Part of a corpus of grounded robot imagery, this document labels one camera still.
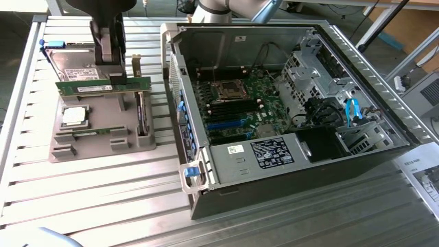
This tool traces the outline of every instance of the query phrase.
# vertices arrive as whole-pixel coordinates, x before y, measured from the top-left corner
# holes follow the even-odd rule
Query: metal table
[[[201,219],[178,177],[161,74],[159,26],[126,19],[127,57],[153,77],[155,151],[52,164],[56,74],[39,39],[93,41],[87,17],[35,19],[0,137],[0,226],[44,226],[85,246],[437,246],[439,224],[393,164],[354,180]]]

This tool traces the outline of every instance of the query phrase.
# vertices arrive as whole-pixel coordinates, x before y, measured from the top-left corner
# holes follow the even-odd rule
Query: motherboard
[[[239,79],[197,80],[193,83],[202,120],[213,145],[275,136],[291,120],[279,98],[275,78],[253,69]]]

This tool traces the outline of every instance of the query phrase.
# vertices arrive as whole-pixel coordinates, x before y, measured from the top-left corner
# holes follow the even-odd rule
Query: cpu socket
[[[215,84],[218,101],[249,99],[247,91],[241,80],[219,81]]]

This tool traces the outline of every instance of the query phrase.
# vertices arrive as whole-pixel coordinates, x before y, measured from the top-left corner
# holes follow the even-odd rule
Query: paper document
[[[394,160],[439,219],[439,146],[429,143]]]

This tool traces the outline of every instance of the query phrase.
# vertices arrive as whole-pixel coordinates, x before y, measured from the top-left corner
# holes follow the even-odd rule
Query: capacitor
[[[258,71],[257,76],[258,76],[259,79],[263,78],[263,71],[262,70]]]

